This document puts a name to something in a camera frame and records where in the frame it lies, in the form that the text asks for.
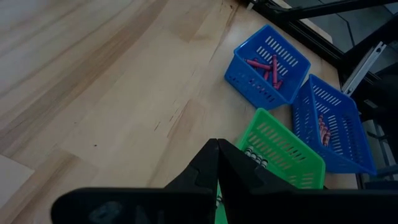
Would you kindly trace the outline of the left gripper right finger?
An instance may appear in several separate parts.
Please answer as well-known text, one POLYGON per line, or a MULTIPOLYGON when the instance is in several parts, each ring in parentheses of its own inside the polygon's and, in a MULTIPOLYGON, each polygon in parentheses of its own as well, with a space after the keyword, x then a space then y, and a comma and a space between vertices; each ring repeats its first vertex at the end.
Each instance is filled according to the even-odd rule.
POLYGON ((219 139, 218 179, 228 223, 288 223, 282 210, 295 187, 219 139))

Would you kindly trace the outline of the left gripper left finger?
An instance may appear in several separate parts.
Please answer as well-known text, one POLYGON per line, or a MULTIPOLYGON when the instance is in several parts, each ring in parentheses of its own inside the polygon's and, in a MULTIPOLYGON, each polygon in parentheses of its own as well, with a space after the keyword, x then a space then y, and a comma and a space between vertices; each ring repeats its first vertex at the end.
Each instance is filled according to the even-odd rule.
POLYGON ((165 223, 214 224, 219 144, 209 139, 186 168, 164 189, 172 192, 165 223))

